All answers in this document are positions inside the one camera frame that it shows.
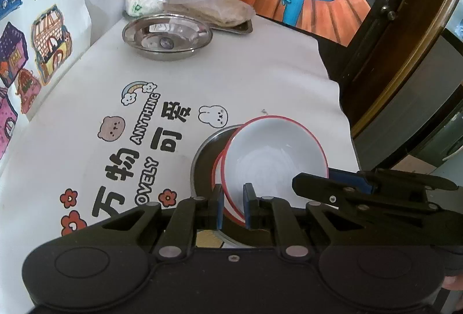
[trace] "wooden door frame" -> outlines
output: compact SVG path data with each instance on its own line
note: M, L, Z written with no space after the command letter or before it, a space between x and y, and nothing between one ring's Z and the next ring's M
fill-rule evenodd
M418 67L459 0L404 0L341 103L357 136Z

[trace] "rainbow cartoon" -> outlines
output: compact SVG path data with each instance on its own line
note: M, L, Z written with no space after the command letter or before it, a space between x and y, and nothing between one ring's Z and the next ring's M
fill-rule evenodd
M137 99L136 90L141 89L142 93L153 93L157 88L157 85L154 83L148 83L146 81L134 81L127 85L124 90L122 90L122 97L120 102L124 106L129 106L131 103L134 103Z

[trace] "stainless steel bowl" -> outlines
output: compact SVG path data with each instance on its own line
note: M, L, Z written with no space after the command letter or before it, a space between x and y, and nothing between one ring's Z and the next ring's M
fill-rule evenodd
M122 39L153 60L188 58L212 40L208 25L180 14L157 14L129 22Z

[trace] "red flower drawing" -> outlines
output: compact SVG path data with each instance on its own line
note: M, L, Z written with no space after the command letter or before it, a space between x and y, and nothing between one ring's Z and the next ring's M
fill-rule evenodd
M61 226L63 230L61 235L71 234L74 231L78 231L87 226L87 223L80 218L80 214L77 211L69 212L69 216L63 216L61 218Z
M68 188L64 194L59 197L59 201L64 204L64 208L74 207L77 204L77 191Z
M159 194L157 200L159 200L164 207L172 207L177 204L177 193L175 191L170 191L166 188L162 193Z

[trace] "plastic bag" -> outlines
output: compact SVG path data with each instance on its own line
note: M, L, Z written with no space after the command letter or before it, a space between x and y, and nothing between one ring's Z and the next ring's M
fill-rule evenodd
M241 0L166 0L164 10L181 12L202 21L232 28L250 20L254 9Z
M460 25L455 29L455 34L458 38L463 39L463 20L460 22Z
M165 0L126 0L126 12L129 16L140 17L163 11Z

